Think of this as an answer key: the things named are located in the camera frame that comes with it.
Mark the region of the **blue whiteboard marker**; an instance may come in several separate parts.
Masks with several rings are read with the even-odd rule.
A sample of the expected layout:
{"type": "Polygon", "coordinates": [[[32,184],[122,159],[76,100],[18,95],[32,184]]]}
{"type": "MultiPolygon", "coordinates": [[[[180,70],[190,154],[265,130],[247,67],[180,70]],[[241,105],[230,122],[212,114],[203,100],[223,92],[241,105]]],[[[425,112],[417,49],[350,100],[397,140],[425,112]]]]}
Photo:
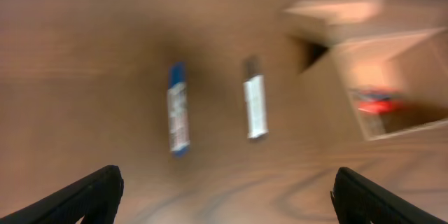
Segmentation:
{"type": "Polygon", "coordinates": [[[169,119],[169,149],[173,156],[181,157],[190,148],[186,67],[183,62],[175,63],[169,72],[167,112],[169,119]]]}

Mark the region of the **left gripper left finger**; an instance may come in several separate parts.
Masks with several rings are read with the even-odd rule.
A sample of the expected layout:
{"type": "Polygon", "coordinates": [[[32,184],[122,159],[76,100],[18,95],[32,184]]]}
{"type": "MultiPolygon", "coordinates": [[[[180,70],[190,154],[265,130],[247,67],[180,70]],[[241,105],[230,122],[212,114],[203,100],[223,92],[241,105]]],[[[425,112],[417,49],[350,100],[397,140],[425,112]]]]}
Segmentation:
{"type": "Polygon", "coordinates": [[[119,167],[107,165],[1,218],[1,224],[113,224],[124,192],[119,167]]]}

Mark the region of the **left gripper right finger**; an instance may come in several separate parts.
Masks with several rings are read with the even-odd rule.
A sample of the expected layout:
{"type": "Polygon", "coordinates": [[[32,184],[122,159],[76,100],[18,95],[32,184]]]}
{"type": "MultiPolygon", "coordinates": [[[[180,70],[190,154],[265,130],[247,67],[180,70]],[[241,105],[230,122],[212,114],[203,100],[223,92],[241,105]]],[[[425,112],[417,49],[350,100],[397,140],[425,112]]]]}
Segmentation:
{"type": "Polygon", "coordinates": [[[348,167],[340,167],[330,198],[339,224],[447,224],[348,167]]]}

